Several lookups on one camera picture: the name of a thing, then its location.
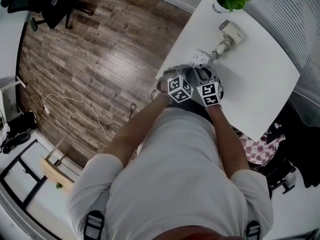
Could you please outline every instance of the power outlet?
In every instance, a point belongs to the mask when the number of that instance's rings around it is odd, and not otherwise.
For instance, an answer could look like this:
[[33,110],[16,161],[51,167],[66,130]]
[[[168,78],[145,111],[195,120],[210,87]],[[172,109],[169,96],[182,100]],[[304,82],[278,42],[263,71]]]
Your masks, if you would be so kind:
[[203,51],[194,50],[190,53],[188,65],[195,68],[197,65],[206,64],[210,60],[210,56]]

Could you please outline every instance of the wooden floor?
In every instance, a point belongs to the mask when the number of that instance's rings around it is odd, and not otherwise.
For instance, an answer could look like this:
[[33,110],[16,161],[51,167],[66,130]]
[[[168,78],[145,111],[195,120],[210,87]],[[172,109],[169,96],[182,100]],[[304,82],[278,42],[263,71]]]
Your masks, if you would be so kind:
[[[73,28],[65,20],[55,28],[27,26],[19,75],[27,84],[18,92],[22,110],[41,112],[48,94],[83,100],[97,112],[111,138],[150,101],[155,76],[190,18],[190,14],[162,0],[81,0],[94,11],[73,10]],[[33,15],[36,20],[40,14]],[[103,151],[109,141],[95,113],[84,103],[50,96],[39,131],[80,166]]]

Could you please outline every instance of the black strap buckle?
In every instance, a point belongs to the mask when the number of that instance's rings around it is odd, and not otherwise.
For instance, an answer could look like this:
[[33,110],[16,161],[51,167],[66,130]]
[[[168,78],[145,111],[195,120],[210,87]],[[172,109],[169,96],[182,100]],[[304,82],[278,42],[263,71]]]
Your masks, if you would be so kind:
[[90,211],[86,217],[83,239],[100,240],[104,228],[105,217],[98,210]]
[[251,221],[247,226],[246,226],[246,240],[260,240],[260,224],[256,220]]

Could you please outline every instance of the white t-shirt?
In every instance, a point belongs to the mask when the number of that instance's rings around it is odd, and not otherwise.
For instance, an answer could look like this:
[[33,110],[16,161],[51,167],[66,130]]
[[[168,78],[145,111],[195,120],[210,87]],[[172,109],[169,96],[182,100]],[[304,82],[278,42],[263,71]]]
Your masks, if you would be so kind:
[[194,113],[167,108],[125,169],[109,154],[87,163],[68,197],[68,221],[83,239],[88,212],[109,189],[103,240],[152,240],[191,225],[244,237],[252,220],[263,237],[273,224],[266,178],[240,170],[228,179],[220,166],[213,126]]

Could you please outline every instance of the checkered fabric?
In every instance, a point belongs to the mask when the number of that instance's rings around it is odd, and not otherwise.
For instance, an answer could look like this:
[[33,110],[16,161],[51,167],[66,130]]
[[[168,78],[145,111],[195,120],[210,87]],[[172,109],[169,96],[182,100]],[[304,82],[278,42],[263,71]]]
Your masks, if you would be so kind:
[[[274,123],[275,128],[281,127],[281,124]],[[271,143],[267,144],[267,133],[261,137],[258,142],[253,141],[248,136],[242,134],[240,137],[244,147],[246,158],[253,164],[265,166],[275,155],[281,141],[285,140],[285,136],[281,135]]]

